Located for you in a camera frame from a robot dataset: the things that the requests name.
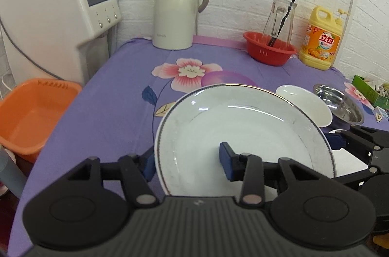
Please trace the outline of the orange plastic basin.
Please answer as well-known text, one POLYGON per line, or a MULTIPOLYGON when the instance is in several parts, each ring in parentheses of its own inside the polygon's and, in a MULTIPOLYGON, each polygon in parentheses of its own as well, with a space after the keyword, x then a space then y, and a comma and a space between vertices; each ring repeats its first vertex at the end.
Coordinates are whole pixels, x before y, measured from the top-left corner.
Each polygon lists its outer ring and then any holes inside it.
POLYGON ((47 139, 81 92, 75 82, 30 79, 1 101, 1 145, 35 163, 47 139))

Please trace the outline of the white bowl red pattern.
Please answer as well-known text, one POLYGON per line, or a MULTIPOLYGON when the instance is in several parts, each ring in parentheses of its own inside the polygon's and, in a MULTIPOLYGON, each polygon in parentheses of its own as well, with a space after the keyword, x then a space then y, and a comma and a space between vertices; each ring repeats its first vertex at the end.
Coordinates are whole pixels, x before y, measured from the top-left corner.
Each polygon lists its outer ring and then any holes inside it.
POLYGON ((329 126, 333 121, 329 107, 312 92, 294 85, 282 85, 276 94, 301 109, 320 128, 329 126))

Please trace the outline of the purple translucent plastic bowl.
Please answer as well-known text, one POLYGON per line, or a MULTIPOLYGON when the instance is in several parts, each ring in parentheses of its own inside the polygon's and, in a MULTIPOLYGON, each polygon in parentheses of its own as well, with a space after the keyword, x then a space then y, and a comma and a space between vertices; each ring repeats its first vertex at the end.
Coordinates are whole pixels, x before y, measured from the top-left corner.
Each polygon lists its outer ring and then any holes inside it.
POLYGON ((246 84, 254 87, 257 86, 257 84, 250 78, 232 71, 212 71, 210 73, 206 73, 200 81, 201 87, 225 83, 246 84))

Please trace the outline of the green box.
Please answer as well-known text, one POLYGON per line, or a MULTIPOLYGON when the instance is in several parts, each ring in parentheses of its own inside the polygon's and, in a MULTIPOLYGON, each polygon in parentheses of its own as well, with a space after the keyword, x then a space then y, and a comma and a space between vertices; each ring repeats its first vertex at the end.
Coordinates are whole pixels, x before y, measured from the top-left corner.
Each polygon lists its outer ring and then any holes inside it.
POLYGON ((374 107, 388 109, 388 95, 381 95, 374 87, 368 84, 366 79, 355 75, 352 84, 374 107))

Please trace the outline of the stainless steel bowl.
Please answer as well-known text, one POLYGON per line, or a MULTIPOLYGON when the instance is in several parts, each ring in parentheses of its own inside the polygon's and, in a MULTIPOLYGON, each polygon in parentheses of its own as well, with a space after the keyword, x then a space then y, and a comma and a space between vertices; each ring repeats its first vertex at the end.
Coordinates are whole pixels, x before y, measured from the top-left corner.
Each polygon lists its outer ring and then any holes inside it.
POLYGON ((340 90, 319 83, 313 87, 313 93, 316 94, 330 109, 333 115, 333 121, 329 125, 333 129, 349 129, 351 125, 362 125, 365 121, 360 107, 340 90))

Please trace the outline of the white thermos jug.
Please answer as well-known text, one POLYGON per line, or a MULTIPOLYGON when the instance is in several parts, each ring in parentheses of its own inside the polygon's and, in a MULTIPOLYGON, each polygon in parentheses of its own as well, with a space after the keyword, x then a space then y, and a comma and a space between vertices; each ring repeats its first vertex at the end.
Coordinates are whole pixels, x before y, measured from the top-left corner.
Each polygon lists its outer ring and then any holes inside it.
POLYGON ((193 45, 196 16, 209 0, 155 0, 152 43, 162 50, 185 50, 193 45))

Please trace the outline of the purple floral tablecloth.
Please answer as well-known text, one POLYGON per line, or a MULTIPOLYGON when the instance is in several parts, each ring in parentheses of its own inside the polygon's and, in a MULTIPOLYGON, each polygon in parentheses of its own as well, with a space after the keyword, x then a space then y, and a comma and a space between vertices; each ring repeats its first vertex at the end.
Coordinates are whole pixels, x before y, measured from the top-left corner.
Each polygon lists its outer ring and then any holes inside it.
POLYGON ((171 88, 169 80, 152 75, 152 70, 180 58, 215 63, 222 71, 245 75, 267 90, 276 90, 283 84, 305 89, 312 89, 318 82, 336 88, 345 84, 344 75, 337 69, 320 71, 297 58, 274 67, 227 46, 197 44, 172 52, 159 50, 142 38, 126 42, 77 95, 40 153, 17 208, 9 256, 22 256, 32 247, 22 224, 22 211, 42 189, 88 156, 111 161, 129 152, 143 152, 152 145, 159 119, 141 93, 146 87, 152 88, 159 105, 178 99, 181 93, 171 88))

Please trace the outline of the white water dispenser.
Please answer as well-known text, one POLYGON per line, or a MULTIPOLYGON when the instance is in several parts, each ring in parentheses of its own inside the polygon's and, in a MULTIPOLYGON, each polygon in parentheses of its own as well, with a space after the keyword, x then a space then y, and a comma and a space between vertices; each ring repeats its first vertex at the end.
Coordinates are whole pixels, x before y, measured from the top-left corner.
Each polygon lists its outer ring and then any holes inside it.
POLYGON ((17 84, 54 78, 86 84, 109 59, 117 0, 1 0, 1 29, 17 84))

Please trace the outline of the grey cylinder bottle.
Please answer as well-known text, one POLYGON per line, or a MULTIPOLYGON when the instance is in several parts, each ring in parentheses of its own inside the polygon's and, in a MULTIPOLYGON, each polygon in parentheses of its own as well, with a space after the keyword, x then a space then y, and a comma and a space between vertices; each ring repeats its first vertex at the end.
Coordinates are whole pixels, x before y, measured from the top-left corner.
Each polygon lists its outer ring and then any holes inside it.
POLYGON ((2 146, 0 179, 15 197, 21 198, 27 178, 2 146))

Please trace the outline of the white plate grey rim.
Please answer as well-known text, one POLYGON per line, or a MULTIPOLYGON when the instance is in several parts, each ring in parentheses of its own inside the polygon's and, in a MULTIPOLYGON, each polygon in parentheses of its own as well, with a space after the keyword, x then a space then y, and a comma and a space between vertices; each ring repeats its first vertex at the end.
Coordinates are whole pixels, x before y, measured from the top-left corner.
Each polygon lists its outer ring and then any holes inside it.
POLYGON ((180 98, 161 120, 154 145, 156 171, 168 196, 238 196, 219 159, 227 142, 236 154, 276 163, 291 158, 336 176, 321 129, 296 105, 268 90, 215 84, 180 98))

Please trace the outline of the white plate floral pattern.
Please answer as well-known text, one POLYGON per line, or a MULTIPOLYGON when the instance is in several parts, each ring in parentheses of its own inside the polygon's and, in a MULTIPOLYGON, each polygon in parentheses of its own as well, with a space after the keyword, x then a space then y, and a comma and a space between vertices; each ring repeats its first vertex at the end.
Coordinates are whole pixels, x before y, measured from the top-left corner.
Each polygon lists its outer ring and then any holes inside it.
POLYGON ((368 165, 350 154, 346 149, 332 149, 335 161, 336 177, 348 175, 368 168, 368 165))

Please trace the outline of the red plastic basket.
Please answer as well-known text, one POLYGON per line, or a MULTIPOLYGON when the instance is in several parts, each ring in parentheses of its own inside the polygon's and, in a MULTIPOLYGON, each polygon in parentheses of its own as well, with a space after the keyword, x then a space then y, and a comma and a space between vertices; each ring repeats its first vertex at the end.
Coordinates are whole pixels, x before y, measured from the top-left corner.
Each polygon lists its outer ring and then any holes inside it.
POLYGON ((262 33, 244 32, 243 37, 247 43, 248 54, 258 62, 283 66, 292 55, 296 55, 297 48, 285 41, 276 40, 273 46, 262 43, 262 33))

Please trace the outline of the yellow dish soap bottle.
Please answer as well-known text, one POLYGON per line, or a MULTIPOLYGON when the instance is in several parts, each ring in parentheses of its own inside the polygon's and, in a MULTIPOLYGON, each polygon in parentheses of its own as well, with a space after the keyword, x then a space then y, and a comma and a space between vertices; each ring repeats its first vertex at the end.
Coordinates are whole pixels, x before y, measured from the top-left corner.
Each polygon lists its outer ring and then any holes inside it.
POLYGON ((316 6, 310 15, 305 39, 299 51, 299 59, 315 69, 326 71, 334 63, 340 44, 347 11, 337 10, 338 16, 328 9, 316 6))

